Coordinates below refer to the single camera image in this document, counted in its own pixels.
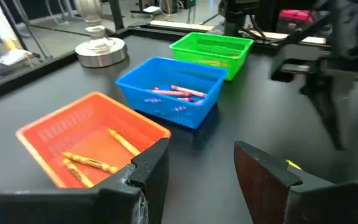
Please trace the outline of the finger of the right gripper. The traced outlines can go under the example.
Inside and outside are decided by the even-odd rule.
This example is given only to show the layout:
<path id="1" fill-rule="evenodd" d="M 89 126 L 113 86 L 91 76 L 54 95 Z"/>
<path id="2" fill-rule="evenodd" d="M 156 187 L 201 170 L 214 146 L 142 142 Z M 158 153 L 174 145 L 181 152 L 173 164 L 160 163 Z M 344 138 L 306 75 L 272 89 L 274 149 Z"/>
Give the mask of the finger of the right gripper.
<path id="1" fill-rule="evenodd" d="M 305 85 L 300 88 L 300 93 L 305 95 L 315 108 L 334 148 L 344 151 L 345 147 L 341 142 L 339 121 L 332 97 L 333 87 L 332 77 L 308 76 Z"/>

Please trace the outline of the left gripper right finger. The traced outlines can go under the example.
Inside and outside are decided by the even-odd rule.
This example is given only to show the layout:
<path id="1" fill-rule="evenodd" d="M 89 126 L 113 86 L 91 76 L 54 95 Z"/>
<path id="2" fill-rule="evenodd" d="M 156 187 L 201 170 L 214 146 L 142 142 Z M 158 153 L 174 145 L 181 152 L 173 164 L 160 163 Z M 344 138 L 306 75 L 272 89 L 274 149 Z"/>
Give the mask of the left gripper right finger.
<path id="1" fill-rule="evenodd" d="M 234 165 L 253 223 L 283 223 L 290 187 L 301 178 L 284 160 L 243 141 L 234 143 Z"/>

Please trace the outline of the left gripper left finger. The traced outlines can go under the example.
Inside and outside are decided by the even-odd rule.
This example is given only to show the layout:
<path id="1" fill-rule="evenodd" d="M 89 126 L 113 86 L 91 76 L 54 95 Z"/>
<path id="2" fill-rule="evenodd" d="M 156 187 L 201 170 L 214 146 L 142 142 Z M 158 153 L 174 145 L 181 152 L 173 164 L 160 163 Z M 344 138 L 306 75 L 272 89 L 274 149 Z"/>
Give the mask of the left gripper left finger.
<path id="1" fill-rule="evenodd" d="M 135 170 L 129 176 L 129 185 L 141 190 L 134 210 L 134 223 L 162 221 L 169 180 L 168 143 L 168 138 L 159 139 L 132 159 Z"/>

